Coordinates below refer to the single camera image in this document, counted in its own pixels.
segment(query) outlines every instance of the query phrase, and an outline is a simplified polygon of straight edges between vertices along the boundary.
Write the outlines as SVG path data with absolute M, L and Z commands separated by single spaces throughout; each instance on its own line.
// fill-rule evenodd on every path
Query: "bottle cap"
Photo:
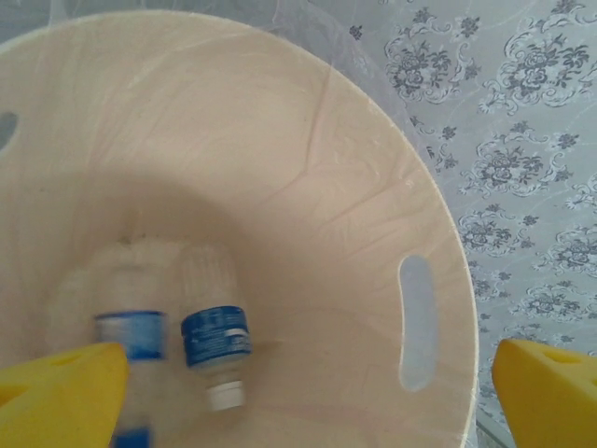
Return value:
M 233 381 L 207 389 L 212 411 L 225 411 L 244 405 L 242 381 Z
M 138 427 L 114 435 L 114 448 L 149 448 L 151 446 L 151 430 Z

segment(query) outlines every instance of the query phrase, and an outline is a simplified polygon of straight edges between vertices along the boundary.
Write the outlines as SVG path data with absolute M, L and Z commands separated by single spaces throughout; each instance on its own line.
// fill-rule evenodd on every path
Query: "yellow object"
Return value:
M 117 343 L 98 343 L 0 371 L 1 448 L 105 448 L 126 388 Z
M 493 383 L 519 448 L 597 446 L 597 358 L 502 341 Z

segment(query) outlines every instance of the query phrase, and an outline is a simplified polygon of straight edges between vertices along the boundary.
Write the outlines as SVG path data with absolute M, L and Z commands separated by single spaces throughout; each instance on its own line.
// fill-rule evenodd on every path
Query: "blue label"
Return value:
M 181 330 L 189 367 L 220 357 L 251 354 L 246 315 L 237 306 L 219 306 L 190 315 Z
M 98 340 L 120 343 L 129 361 L 164 358 L 164 314 L 130 311 L 95 317 Z

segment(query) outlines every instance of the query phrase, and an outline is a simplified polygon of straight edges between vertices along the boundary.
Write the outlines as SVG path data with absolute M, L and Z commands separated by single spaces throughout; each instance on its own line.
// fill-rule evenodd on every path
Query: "small plastic bottle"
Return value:
M 179 261 L 186 308 L 181 324 L 187 366 L 207 380 L 213 411 L 243 406 L 241 366 L 252 352 L 234 264 L 221 245 L 191 246 Z
M 133 310 L 131 305 L 151 303 L 158 281 L 155 273 L 142 266 L 124 265 L 114 268 L 99 285 L 98 300 L 115 311 L 95 316 L 97 340 L 122 344 L 130 366 L 114 448 L 148 448 L 152 443 L 149 410 L 160 384 L 165 315 L 154 310 Z

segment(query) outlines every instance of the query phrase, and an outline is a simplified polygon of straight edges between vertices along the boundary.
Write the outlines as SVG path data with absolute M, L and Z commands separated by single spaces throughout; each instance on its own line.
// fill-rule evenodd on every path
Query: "beige plastic basket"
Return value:
M 49 297 L 99 250 L 217 239 L 265 348 L 243 412 L 208 415 L 190 388 L 164 401 L 193 418 L 159 446 L 463 443 L 477 335 L 457 232 L 402 132 L 328 64 L 233 21 L 108 14 L 0 47 L 3 113 L 19 121 L 0 152 L 0 366 L 49 350 Z M 398 271 L 413 255 L 437 310 L 435 374 L 417 391 L 400 381 Z

